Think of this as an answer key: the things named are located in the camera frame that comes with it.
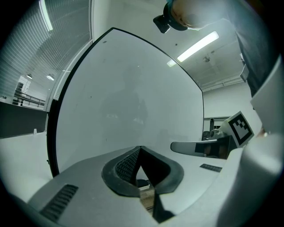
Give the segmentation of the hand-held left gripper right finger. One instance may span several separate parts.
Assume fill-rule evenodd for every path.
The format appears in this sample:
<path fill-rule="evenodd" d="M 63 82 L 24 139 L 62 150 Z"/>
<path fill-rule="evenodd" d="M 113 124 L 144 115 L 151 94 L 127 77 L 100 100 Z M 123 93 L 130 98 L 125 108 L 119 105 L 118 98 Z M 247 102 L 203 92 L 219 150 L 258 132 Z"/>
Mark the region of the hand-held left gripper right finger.
<path fill-rule="evenodd" d="M 203 164 L 224 167 L 217 158 L 190 156 L 169 149 L 155 152 L 145 146 L 139 151 L 139 162 L 154 186 L 154 212 L 151 217 L 141 211 L 140 223 L 159 223 L 176 218 L 193 205 L 217 179 L 219 172 L 202 168 Z"/>

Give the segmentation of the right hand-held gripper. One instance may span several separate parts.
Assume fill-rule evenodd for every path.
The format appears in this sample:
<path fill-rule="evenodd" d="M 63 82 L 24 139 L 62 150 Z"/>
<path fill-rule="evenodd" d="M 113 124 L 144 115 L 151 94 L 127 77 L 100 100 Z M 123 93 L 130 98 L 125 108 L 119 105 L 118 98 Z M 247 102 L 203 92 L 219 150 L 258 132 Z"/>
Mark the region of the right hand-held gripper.
<path fill-rule="evenodd" d="M 230 152 L 244 147 L 254 133 L 241 111 L 227 118 L 218 129 L 210 131 L 206 140 L 172 142 L 170 149 L 176 153 L 195 153 L 205 157 L 227 159 Z"/>

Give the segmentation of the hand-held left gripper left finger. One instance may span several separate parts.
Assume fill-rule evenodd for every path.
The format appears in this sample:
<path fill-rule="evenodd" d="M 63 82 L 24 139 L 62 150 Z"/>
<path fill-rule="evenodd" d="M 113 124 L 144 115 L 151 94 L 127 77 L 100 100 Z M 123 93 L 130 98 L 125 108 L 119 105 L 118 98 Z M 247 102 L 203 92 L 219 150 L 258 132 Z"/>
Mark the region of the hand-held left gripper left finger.
<path fill-rule="evenodd" d="M 135 185 L 140 148 L 79 161 L 50 180 L 29 205 L 62 227 L 154 227 Z"/>

